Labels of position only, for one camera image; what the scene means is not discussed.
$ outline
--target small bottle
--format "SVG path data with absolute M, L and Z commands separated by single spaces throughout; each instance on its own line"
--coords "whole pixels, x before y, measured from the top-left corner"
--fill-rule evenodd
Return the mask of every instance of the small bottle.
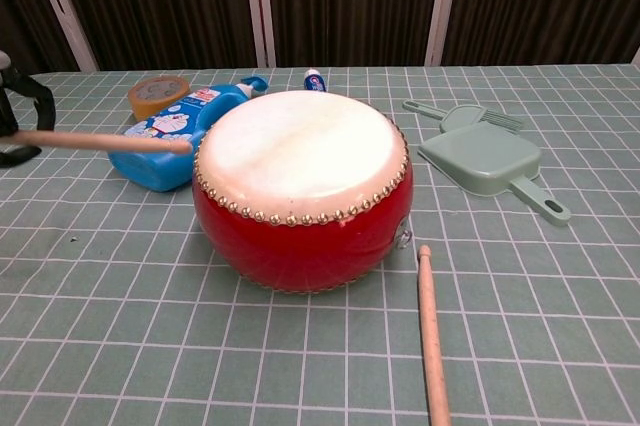
M 324 79 L 316 69 L 308 70 L 304 75 L 304 88 L 309 91 L 327 91 Z
M 267 82 L 258 76 L 235 85 L 202 88 L 124 132 L 125 136 L 186 140 L 192 145 L 190 154 L 112 152 L 109 160 L 124 177 L 152 191 L 166 192 L 187 184 L 193 176 L 195 151 L 213 123 L 267 88 Z

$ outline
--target dark curtain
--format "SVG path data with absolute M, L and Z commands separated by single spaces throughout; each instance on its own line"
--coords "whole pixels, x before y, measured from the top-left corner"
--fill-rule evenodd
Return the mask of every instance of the dark curtain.
M 443 65 L 626 63 L 640 0 L 454 0 Z
M 0 50 L 25 74 L 79 69 L 49 0 L 0 0 Z
M 100 69 L 257 64 L 248 0 L 72 0 Z
M 278 66 L 423 65 L 433 0 L 271 0 Z

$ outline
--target toothpaste tube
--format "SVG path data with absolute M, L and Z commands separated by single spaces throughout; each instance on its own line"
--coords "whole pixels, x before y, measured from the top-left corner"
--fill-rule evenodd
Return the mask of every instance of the toothpaste tube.
M 310 69 L 304 76 L 304 87 L 310 91 L 327 91 L 324 79 L 315 69 Z

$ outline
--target yellow tape roll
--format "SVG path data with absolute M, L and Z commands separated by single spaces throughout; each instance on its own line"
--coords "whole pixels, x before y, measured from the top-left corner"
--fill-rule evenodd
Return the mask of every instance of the yellow tape roll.
M 127 95 L 136 120 L 142 121 L 162 111 L 191 92 L 179 76 L 158 76 L 136 84 Z

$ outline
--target drum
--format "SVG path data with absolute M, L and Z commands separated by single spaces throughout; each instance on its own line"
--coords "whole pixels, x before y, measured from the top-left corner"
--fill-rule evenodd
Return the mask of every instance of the drum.
M 308 293 L 356 280 L 406 238 L 413 170 L 404 135 L 371 106 L 287 91 L 222 116 L 192 185 L 198 221 L 233 268 Z

